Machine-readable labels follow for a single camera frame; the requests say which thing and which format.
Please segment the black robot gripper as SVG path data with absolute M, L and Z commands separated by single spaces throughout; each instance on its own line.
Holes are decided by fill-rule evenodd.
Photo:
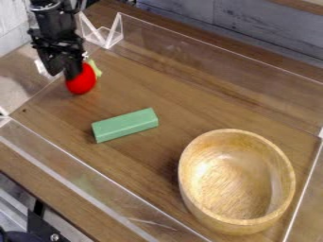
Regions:
M 31 47 L 37 52 L 42 65 L 50 76 L 62 70 L 66 80 L 73 79 L 82 70 L 82 38 L 73 33 L 53 39 L 45 37 L 38 29 L 30 28 L 27 34 L 31 37 Z

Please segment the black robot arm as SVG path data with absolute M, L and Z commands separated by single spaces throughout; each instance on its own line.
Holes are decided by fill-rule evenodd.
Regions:
M 69 0 L 30 0 L 29 10 L 37 27 L 30 27 L 27 34 L 45 70 L 50 76 L 62 72 L 71 80 L 82 71 L 82 38 L 74 18 L 79 9 Z

